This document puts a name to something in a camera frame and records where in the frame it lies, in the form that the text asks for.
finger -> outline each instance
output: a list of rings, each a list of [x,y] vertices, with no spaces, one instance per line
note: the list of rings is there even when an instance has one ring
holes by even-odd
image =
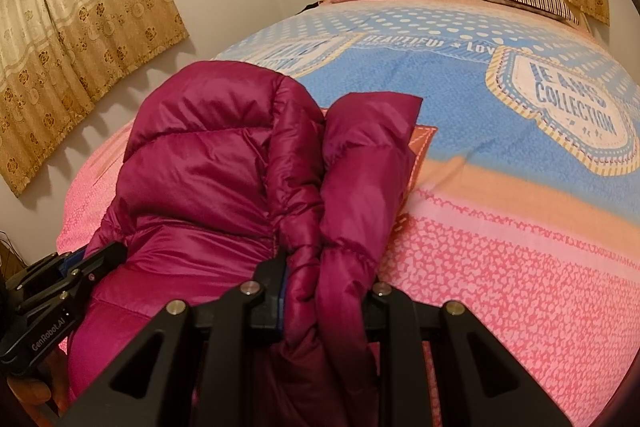
[[[29,378],[7,378],[9,388],[20,402],[28,405],[42,405],[51,399],[51,391],[47,384],[40,380]]]
[[[58,413],[64,414],[69,408],[69,375],[66,368],[66,355],[58,350],[47,359],[51,371],[51,397],[58,406]]]
[[[38,427],[53,427],[53,424],[44,416],[38,407],[35,405],[30,405],[28,403],[23,403],[22,407],[26,413],[31,417],[31,419],[36,422]]]

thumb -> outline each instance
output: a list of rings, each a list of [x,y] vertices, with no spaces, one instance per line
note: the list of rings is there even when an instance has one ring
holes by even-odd
[[[42,405],[51,399],[51,391],[48,386],[40,380],[29,378],[21,380],[19,378],[8,378],[9,388],[14,392],[15,397],[22,403],[29,405]]]

puffer jacket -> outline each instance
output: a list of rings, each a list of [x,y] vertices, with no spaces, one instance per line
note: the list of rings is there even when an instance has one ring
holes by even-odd
[[[410,176],[419,107],[348,94],[323,116],[292,78],[239,62],[192,64],[153,92],[87,250],[120,241],[129,257],[70,342],[71,398],[168,301],[219,298],[284,248],[284,340],[254,356],[258,423],[372,427],[360,303]]]

bed sheet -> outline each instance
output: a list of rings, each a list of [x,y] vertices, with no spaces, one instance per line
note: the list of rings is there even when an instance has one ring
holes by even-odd
[[[465,302],[576,427],[591,423],[640,346],[640,90],[606,51],[509,7],[398,0],[310,10],[218,59],[289,74],[324,107],[350,91],[423,97],[426,155],[382,279]],[[127,134],[74,182],[60,251],[97,228]]]

silver bolt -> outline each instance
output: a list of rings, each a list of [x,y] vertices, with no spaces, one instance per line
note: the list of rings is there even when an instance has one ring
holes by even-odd
[[[375,293],[378,297],[386,297],[391,293],[391,286],[389,286],[386,282],[376,282],[373,285],[373,293]]]
[[[175,301],[171,301],[167,304],[165,309],[171,315],[180,315],[185,311],[185,309],[187,309],[187,303],[180,299],[175,299]]]
[[[255,295],[260,291],[260,283],[257,281],[247,281],[240,285],[240,291],[245,295]]]
[[[454,317],[462,315],[466,311],[465,305],[458,301],[449,301],[445,305],[445,309],[449,315],[453,315]]]

